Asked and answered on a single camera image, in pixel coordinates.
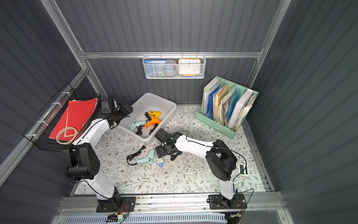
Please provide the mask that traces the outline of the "yellow glue gun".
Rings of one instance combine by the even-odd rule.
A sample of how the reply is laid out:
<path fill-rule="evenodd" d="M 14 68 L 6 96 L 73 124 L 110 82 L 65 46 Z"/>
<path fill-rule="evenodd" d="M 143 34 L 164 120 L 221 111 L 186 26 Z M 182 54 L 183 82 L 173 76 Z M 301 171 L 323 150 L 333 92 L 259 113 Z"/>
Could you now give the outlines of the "yellow glue gun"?
<path fill-rule="evenodd" d="M 147 118 L 147 121 L 152 119 L 152 116 L 158 118 L 161 115 L 160 111 L 149 111 L 149 112 L 145 112 L 145 116 Z"/>

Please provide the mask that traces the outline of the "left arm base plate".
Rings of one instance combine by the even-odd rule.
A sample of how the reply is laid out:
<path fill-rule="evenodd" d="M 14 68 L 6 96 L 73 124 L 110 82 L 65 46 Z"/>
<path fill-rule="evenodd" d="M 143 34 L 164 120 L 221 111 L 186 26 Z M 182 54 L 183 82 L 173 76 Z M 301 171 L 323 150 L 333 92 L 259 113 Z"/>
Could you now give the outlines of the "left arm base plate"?
<path fill-rule="evenodd" d="M 133 212 L 135 207 L 136 197 L 115 197 L 112 199 L 99 200 L 96 209 L 97 213 L 120 213 Z"/>

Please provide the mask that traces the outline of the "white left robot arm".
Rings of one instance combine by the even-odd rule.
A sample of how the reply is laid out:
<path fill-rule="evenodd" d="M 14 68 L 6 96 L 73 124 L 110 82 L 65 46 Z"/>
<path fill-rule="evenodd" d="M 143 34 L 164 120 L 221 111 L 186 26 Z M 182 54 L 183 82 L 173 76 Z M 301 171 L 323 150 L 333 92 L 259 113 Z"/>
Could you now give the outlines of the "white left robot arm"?
<path fill-rule="evenodd" d="M 61 149 L 64 159 L 65 175 L 71 183 L 83 183 L 90 187 L 98 200 L 113 199 L 116 187 L 110 184 L 100 172 L 100 161 L 94 151 L 102 135 L 110 128 L 114 129 L 120 121 L 133 112 L 133 107 L 117 105 L 113 99 L 101 103 L 89 127 L 69 146 Z"/>

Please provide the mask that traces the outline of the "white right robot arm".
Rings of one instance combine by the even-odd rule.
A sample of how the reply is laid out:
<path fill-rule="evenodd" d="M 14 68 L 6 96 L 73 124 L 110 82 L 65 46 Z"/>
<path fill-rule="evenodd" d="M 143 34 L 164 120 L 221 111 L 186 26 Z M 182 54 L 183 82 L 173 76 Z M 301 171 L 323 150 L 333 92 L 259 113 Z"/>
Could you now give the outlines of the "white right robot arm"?
<path fill-rule="evenodd" d="M 234 198 L 234 170 L 237 157 L 222 140 L 205 142 L 187 137 L 181 132 L 168 133 L 160 129 L 155 138 L 161 143 L 155 148 L 158 158 L 166 155 L 175 160 L 181 153 L 190 153 L 207 161 L 212 174 L 220 180 L 221 196 Z"/>

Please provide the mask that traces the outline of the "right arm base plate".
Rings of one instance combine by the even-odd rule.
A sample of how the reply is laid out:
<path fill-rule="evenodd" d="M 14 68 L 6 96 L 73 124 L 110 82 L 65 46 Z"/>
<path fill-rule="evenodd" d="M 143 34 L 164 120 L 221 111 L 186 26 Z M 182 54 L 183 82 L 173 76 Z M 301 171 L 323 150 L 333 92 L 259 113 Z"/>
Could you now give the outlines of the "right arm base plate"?
<path fill-rule="evenodd" d="M 209 195 L 207 202 L 209 203 L 211 210 L 220 209 L 246 209 L 247 203 L 243 194 L 234 194 L 232 199 L 227 199 L 221 194 Z"/>

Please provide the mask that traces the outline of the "white blue-tip glue gun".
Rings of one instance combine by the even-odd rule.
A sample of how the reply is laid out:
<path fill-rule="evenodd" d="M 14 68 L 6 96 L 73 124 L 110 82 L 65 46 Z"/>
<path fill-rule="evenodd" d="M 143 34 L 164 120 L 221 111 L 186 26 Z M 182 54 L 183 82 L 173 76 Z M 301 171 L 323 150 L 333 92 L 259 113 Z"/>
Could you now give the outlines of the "white blue-tip glue gun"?
<path fill-rule="evenodd" d="M 162 168 L 163 165 L 164 165 L 163 159 L 162 159 L 162 158 L 158 158 L 158 159 L 157 159 L 157 164 L 158 164 L 158 166 L 159 166 L 160 168 Z"/>

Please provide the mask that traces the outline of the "translucent white storage box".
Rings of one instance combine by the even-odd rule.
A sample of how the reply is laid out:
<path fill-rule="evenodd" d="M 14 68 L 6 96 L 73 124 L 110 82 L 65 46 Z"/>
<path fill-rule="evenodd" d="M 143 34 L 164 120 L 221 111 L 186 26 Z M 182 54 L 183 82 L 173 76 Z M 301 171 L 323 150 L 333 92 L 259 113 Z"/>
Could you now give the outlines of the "translucent white storage box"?
<path fill-rule="evenodd" d="M 121 120 L 118 128 L 131 137 L 150 144 L 154 141 L 157 131 L 169 123 L 177 105 L 148 92 L 140 97 L 132 108 L 133 112 Z"/>

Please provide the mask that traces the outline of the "orange glue gun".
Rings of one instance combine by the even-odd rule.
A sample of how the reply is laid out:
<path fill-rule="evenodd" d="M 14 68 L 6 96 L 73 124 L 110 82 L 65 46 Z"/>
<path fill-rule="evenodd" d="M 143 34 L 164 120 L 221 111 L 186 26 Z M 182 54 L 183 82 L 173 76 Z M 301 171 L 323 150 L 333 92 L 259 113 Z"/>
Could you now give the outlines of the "orange glue gun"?
<path fill-rule="evenodd" d="M 157 117 L 152 116 L 150 118 L 150 121 L 148 121 L 145 124 L 145 128 L 148 128 L 150 125 L 153 125 L 153 128 L 149 132 L 149 135 L 151 135 L 154 132 L 154 130 L 159 126 L 160 123 L 161 123 L 161 121 Z"/>

